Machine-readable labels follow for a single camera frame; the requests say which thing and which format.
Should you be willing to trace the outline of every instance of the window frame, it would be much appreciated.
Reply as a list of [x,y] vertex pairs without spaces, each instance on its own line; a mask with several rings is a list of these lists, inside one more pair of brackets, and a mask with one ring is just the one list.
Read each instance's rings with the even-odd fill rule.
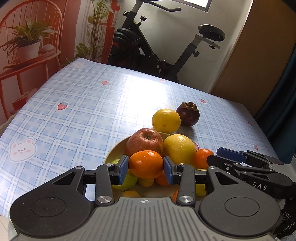
[[208,0],[206,7],[202,7],[200,5],[197,5],[197,4],[194,4],[194,3],[191,3],[191,2],[187,2],[186,0],[173,0],[173,1],[185,4],[185,5],[197,8],[197,9],[200,9],[200,10],[202,10],[204,12],[209,11],[210,5],[212,3],[212,0]]

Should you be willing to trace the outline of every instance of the brown cabinet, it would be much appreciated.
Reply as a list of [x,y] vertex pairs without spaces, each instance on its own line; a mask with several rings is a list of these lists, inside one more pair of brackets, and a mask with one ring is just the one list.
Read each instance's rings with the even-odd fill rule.
[[278,82],[295,41],[296,14],[282,0],[254,0],[210,93],[244,104],[254,116]]

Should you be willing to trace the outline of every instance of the tablecloth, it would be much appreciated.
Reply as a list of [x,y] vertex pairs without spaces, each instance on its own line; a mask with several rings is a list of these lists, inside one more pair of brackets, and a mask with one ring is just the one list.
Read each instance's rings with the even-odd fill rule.
[[[181,127],[200,148],[258,151],[277,157],[242,104],[158,77],[78,59],[53,75],[0,138],[0,213],[13,201],[75,167],[95,169],[111,148],[153,114],[182,102],[197,104],[200,119]],[[94,186],[86,197],[94,198]]]

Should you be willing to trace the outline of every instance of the mangosteen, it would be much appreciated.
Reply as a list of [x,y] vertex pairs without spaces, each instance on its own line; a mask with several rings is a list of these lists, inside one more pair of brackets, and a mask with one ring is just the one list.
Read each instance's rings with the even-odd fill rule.
[[182,102],[182,104],[177,108],[176,112],[181,118],[181,125],[183,126],[193,126],[195,125],[199,118],[200,112],[193,102]]

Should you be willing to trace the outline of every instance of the gray gripper base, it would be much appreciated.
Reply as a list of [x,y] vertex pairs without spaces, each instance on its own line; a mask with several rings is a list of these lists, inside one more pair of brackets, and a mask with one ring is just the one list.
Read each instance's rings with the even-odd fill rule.
[[[13,241],[37,241],[18,235]],[[95,209],[90,219],[74,232],[46,241],[235,241],[206,227],[190,207],[175,205],[170,198],[121,197],[117,203]],[[275,241],[266,234],[244,241]]]

